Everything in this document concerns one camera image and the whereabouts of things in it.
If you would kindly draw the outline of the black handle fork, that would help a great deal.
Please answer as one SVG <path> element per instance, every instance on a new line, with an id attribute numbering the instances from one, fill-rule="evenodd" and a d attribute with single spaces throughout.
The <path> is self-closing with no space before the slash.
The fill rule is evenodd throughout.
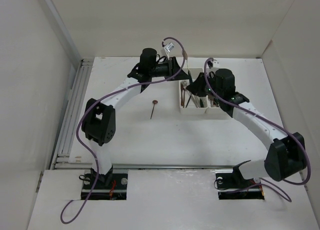
<path id="1" fill-rule="evenodd" d="M 193 95 L 192 95 L 192 93 L 189 92 L 189 98 L 188 98 L 188 100 L 187 100 L 187 103 L 186 103 L 185 108 L 187 108 L 187 107 L 189 106 L 189 103 L 190 103 L 190 101 L 192 100 L 192 98 L 193 98 Z"/>

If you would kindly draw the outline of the brown wooden fork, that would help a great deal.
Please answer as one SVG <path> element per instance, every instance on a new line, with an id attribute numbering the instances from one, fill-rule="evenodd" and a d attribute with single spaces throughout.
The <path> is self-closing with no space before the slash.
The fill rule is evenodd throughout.
<path id="1" fill-rule="evenodd" d="M 180 104 L 181 106 L 184 108 L 185 107 L 185 87 L 186 87 L 187 81 L 186 80 L 182 80 L 180 82 Z"/>

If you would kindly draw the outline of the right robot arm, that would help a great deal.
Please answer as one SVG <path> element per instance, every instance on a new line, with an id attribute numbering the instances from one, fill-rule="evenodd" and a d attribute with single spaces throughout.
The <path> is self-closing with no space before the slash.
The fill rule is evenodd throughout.
<path id="1" fill-rule="evenodd" d="M 231 70 L 201 72 L 186 89 L 198 97 L 213 97 L 221 110 L 243 124 L 266 148 L 265 159 L 248 159 L 234 166 L 231 180 L 235 186 L 243 187 L 250 179 L 263 177 L 280 182 L 308 167 L 303 136 L 286 133 L 265 119 L 246 96 L 236 91 Z"/>

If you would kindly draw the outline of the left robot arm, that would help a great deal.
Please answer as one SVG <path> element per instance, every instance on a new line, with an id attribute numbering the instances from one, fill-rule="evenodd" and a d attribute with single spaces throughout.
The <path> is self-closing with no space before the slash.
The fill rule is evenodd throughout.
<path id="1" fill-rule="evenodd" d="M 113 165 L 107 151 L 94 152 L 81 140 L 80 132 L 84 133 L 88 141 L 93 141 L 99 147 L 109 143 L 116 133 L 116 112 L 149 85 L 155 84 L 153 78 L 158 78 L 158 83 L 185 80 L 188 75 L 183 67 L 175 56 L 164 56 L 164 60 L 160 61 L 155 49 L 145 48 L 139 62 L 119 87 L 99 99 L 91 98 L 87 101 L 85 112 L 76 129 L 76 139 L 93 156 L 94 165 L 90 174 L 94 184 L 103 189 L 109 187 L 112 182 Z"/>

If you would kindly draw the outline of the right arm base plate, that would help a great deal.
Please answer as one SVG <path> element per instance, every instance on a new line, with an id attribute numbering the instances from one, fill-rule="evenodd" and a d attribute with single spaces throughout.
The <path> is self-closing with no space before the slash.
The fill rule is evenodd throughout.
<path id="1" fill-rule="evenodd" d="M 244 179 L 237 173 L 217 171 L 214 187 L 219 200 L 264 200 L 262 187 L 253 179 Z"/>

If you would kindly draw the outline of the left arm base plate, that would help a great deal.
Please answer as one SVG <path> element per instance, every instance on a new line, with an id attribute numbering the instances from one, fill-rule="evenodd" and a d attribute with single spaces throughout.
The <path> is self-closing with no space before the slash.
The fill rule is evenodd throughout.
<path id="1" fill-rule="evenodd" d="M 127 199 L 128 171 L 115 169 L 110 182 L 105 185 L 98 181 L 89 196 L 89 200 L 122 201 Z M 78 177 L 82 181 L 81 200 L 85 200 L 93 186 L 95 177 L 91 173 L 85 173 Z"/>

